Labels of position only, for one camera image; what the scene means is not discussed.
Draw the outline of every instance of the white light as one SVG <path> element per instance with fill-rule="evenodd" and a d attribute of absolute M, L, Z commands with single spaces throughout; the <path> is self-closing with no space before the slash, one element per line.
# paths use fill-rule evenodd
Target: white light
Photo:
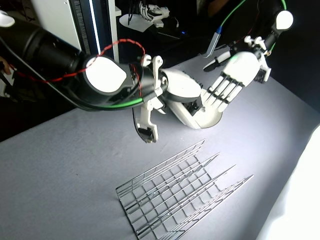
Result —
<path fill-rule="evenodd" d="M 89 0 L 89 4 L 90 4 L 91 18 L 92 18 L 92 22 L 93 22 L 93 30 L 94 30 L 94 35 L 95 35 L 95 42 L 96 42 L 96 46 L 98 48 L 98 53 L 100 54 L 101 53 L 101 49 L 100 49 L 100 43 L 99 43 L 99 37 L 98 37 L 98 30 L 97 30 L 97 24 L 96 24 L 94 5 L 92 3 L 92 0 Z"/>
<path fill-rule="evenodd" d="M 281 11 L 276 16 L 276 29 L 286 30 L 292 26 L 294 22 L 294 16 L 289 11 Z"/>

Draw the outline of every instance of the metal wire rack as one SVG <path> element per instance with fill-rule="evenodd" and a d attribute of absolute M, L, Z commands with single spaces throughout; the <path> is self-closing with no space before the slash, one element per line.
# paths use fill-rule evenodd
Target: metal wire rack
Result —
<path fill-rule="evenodd" d="M 202 140 L 116 188 L 139 240 L 179 239 L 253 175 L 220 190 L 216 182 L 234 166 L 211 177 L 200 162 Z"/>

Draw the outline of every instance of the white circular joint cover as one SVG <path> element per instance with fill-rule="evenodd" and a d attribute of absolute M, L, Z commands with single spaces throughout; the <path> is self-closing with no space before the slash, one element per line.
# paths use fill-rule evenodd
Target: white circular joint cover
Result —
<path fill-rule="evenodd" d="M 278 30 L 286 30 L 292 26 L 294 22 L 294 16 L 292 16 L 291 12 L 284 10 L 279 12 L 276 16 L 276 29 Z"/>
<path fill-rule="evenodd" d="M 15 24 L 15 19 L 8 16 L 5 11 L 0 10 L 0 28 L 9 28 Z"/>
<path fill-rule="evenodd" d="M 125 71 L 113 60 L 104 56 L 91 58 L 86 67 L 85 74 L 89 83 L 104 93 L 117 91 L 127 78 Z"/>

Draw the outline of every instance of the white robotic hand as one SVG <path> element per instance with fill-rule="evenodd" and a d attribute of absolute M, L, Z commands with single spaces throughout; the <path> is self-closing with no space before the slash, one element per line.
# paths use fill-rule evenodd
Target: white robotic hand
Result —
<path fill-rule="evenodd" d="M 139 10 L 141 16 L 152 23 L 165 19 L 169 17 L 170 14 L 167 7 L 159 7 L 152 4 L 144 5 L 141 1 L 139 3 Z"/>

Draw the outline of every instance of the white paper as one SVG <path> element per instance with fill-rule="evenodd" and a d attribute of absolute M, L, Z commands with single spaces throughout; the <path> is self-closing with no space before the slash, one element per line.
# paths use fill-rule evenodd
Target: white paper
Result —
<path fill-rule="evenodd" d="M 145 30 L 147 30 L 147 28 L 153 25 L 152 22 L 145 20 L 140 14 L 133 14 L 132 19 L 130 21 L 130 25 L 128 25 L 128 17 L 129 17 L 128 14 L 120 17 L 120 23 L 127 28 L 130 28 L 142 33 Z"/>

